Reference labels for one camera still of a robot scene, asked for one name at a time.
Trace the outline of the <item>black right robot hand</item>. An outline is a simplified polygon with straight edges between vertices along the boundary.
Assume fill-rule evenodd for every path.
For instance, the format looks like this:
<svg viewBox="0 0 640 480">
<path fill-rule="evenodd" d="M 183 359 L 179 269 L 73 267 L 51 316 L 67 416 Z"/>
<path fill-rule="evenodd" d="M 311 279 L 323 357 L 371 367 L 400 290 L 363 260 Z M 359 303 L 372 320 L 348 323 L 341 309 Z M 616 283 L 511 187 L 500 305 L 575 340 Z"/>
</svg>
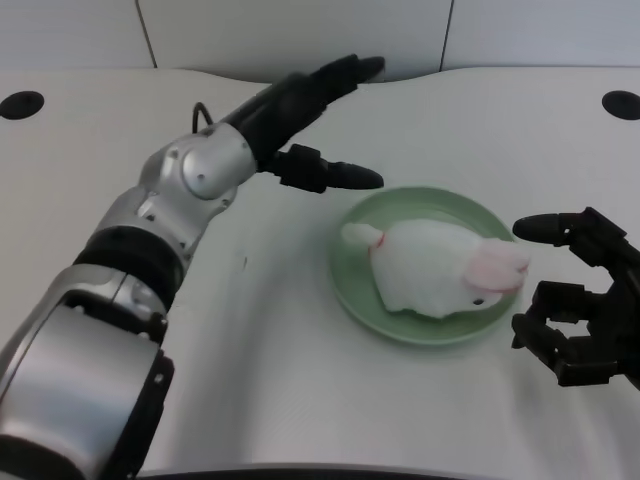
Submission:
<svg viewBox="0 0 640 480">
<path fill-rule="evenodd" d="M 590 267 L 604 268 L 604 293 L 541 281 L 530 307 L 512 317 L 511 347 L 529 350 L 562 387 L 604 385 L 624 376 L 639 386 L 639 251 L 597 210 L 523 217 L 512 227 L 526 241 L 566 246 Z"/>
</svg>

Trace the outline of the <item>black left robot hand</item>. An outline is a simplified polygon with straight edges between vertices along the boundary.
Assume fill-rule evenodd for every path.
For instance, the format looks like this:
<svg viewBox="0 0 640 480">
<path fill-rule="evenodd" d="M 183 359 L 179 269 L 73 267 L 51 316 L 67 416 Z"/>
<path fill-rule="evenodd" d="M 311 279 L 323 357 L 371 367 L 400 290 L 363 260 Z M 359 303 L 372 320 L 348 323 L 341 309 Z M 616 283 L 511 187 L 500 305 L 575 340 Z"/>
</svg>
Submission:
<svg viewBox="0 0 640 480">
<path fill-rule="evenodd" d="M 383 177 L 355 164 L 328 162 L 311 147 L 295 144 L 282 152 L 292 137 L 320 118 L 336 100 L 356 91 L 385 68 L 381 56 L 355 54 L 330 62 L 310 73 L 292 73 L 245 102 L 223 121 L 247 141 L 259 172 L 280 183 L 313 193 L 328 188 L 374 190 Z"/>
</svg>

